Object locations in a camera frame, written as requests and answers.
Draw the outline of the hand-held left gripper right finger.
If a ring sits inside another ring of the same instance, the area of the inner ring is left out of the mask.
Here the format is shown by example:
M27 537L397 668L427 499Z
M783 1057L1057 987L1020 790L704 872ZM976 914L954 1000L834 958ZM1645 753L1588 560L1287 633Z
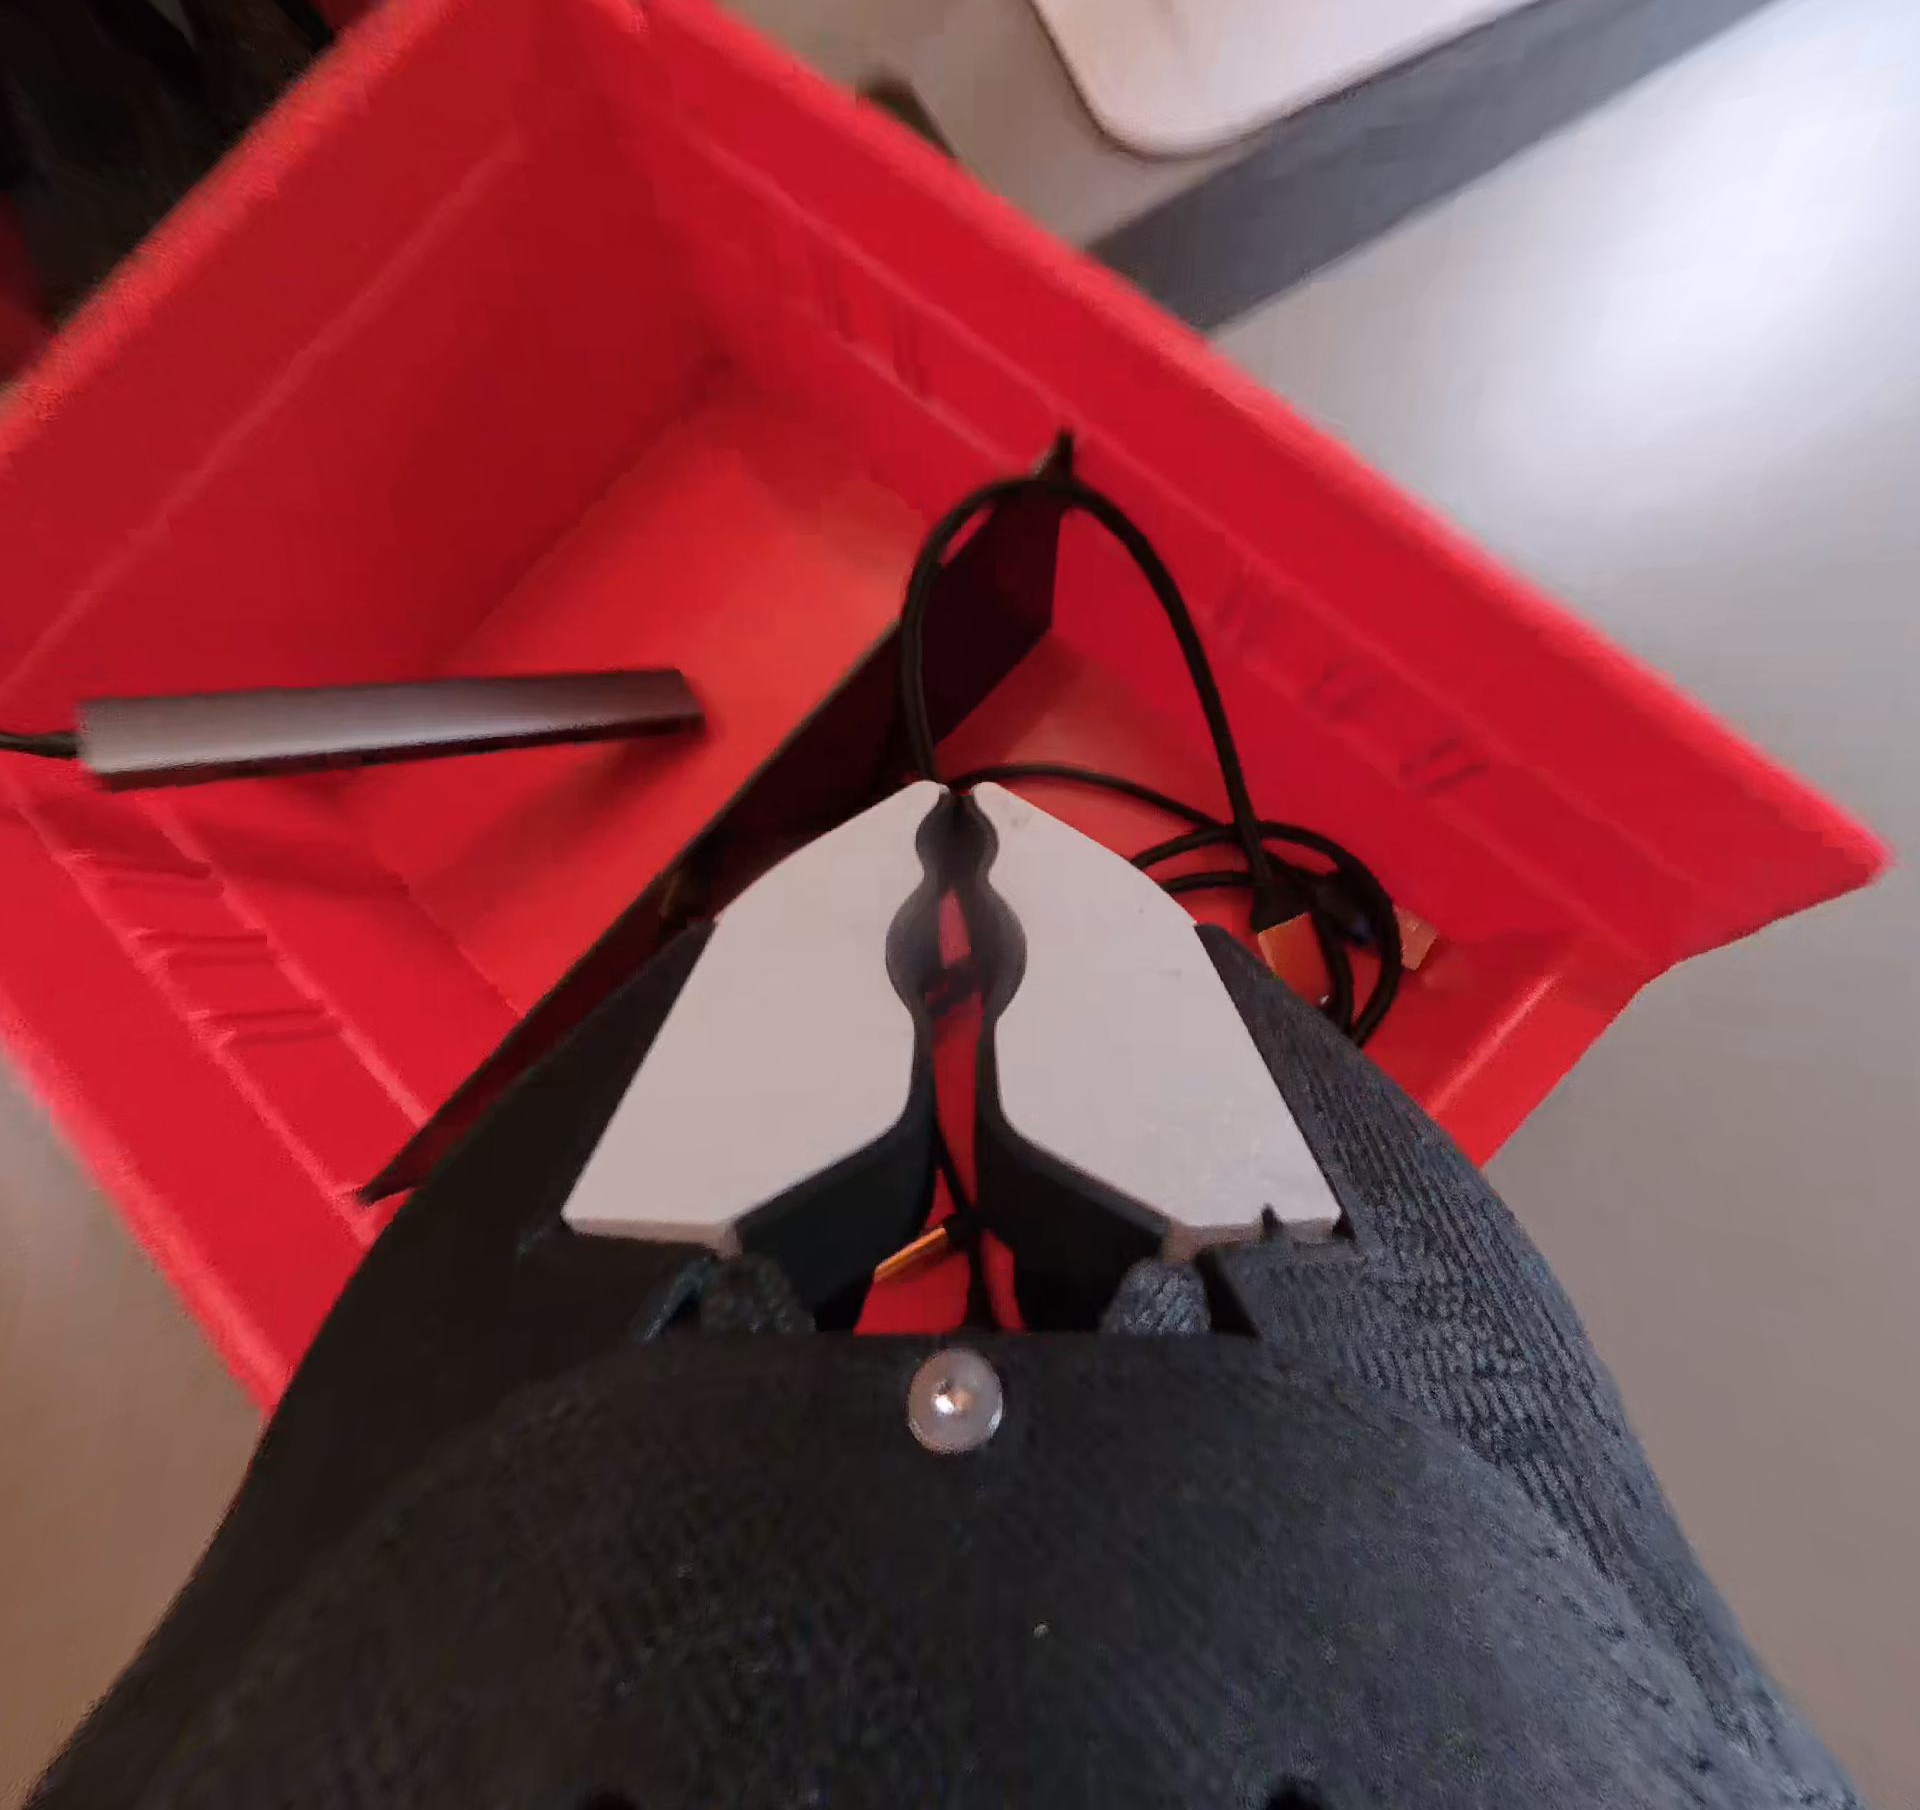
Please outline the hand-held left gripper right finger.
M976 1073L990 1229L1022 1264L1332 1239L1344 1204L1200 924L1014 790L969 799L1000 960Z

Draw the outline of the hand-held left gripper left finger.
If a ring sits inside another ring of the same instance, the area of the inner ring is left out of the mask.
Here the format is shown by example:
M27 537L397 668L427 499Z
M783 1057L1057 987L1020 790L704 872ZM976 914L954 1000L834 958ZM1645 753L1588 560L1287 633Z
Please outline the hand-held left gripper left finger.
M717 913L564 1202L571 1232L765 1260L884 1260L935 1190L915 782Z

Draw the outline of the black cable wide orange plugs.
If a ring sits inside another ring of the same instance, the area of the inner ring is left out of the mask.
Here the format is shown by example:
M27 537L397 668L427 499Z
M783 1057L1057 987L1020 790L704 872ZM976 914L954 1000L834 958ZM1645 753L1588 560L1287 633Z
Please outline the black cable wide orange plugs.
M1083 478L1072 475L1064 465L1044 465L1033 473L994 478L972 492L966 492L959 503L950 504L950 509L935 520L929 530L922 551L913 559L909 572L904 609L898 614L898 712L904 719L905 741L909 747L909 763L930 782L937 782L945 790L946 804L954 815L956 830L956 849L954 849L954 876L951 885L958 897L962 919L968 927L972 941L972 960L975 975L981 987L981 1036L978 1036L978 1061L983 1058L983 1029L985 1029L985 1008L988 1005L988 995L992 987L994 971L1000 960L994 957L994 933L983 925L983 909L976 899L976 893L983 883L983 862L986 852L986 833L981 817L975 813L969 792L986 782L1002 783L1016 793L1030 800L1030 790L1043 788L1046 783L1083 783L1083 786L1106 786L1114 792L1111 775L1092 774L1079 765L1052 765L1052 763L1012 763L994 765L985 771L969 774L945 774L937 763L937 736L929 709L926 678L923 678L923 619L929 606L937 593L937 586L945 572L945 560L950 553L966 539L966 536L986 517L986 513L1002 504L1012 503L1027 490L1028 494L1044 499L1057 503L1064 507L1064 514L1085 514L1096 522L1111 539L1133 559L1137 570L1149 586L1149 592L1161 609L1175 641L1182 655L1193 690L1202 702L1208 737L1213 747L1216 765L1224 783L1224 793L1229 799L1230 813L1226 821L1233 821L1246 835L1248 851L1255 861L1255 893L1251 899L1251 927L1255 931L1255 945L1262 957L1270 957L1275 950L1287 950L1287 933L1293 924L1304 918L1293 919L1289 925L1280 927L1283 904L1278 895L1270 885L1268 859L1258 833L1259 813L1255 811L1253 792L1248 782L1248 774L1241 761L1241 750L1237 736L1230 725L1226 699L1221 690L1216 670L1208 657L1208 649L1200 635L1197 620L1193 619L1187 597L1182 595L1180 586L1169 572L1163 556L1153 548L1147 534L1121 511L1117 503L1110 495L1095 490ZM1120 855L1126 861L1134 862L1134 855ZM1157 872L1147 872L1157 885ZM1179 895L1163 893L1182 904ZM975 1200L985 1229L1010 1250L1012 1260L1012 1281L1017 1296L1020 1313L1028 1328L1085 1328L1102 1316L1108 1305L1117 1296L1131 1271L1140 1264L1175 1264L1185 1266L1200 1255L1205 1255L1213 1249L1202 1250L1193 1257L1149 1257L1137 1264L1022 1264L1016 1260L1010 1244L990 1229L985 1200L978 1193L978 1173L976 1173L976 1079L975 1079Z

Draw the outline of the red plastic bin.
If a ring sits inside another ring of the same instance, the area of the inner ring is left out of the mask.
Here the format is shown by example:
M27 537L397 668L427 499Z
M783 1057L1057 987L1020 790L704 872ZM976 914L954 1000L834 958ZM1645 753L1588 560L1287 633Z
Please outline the red plastic bin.
M1439 933L1375 1055L1487 1162L1621 1008L1889 851L713 0L384 0L5 405L5 723L680 666L704 737L111 792L5 754L5 1045L270 1410L357 1195L1060 431L1255 793Z

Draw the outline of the black bin divider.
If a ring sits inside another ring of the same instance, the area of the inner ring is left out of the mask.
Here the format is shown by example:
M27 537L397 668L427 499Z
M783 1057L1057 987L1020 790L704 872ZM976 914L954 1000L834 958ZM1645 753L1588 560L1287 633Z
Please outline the black bin divider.
M923 619L923 678L937 740L985 702L1054 622L1064 507L1027 490L992 507L945 560ZM660 855L650 881L526 1011L352 1202L405 1199L498 1099L554 1053L613 992L690 927L807 839L890 793L911 766L898 695L898 622L811 699L776 741L758 744L698 830Z

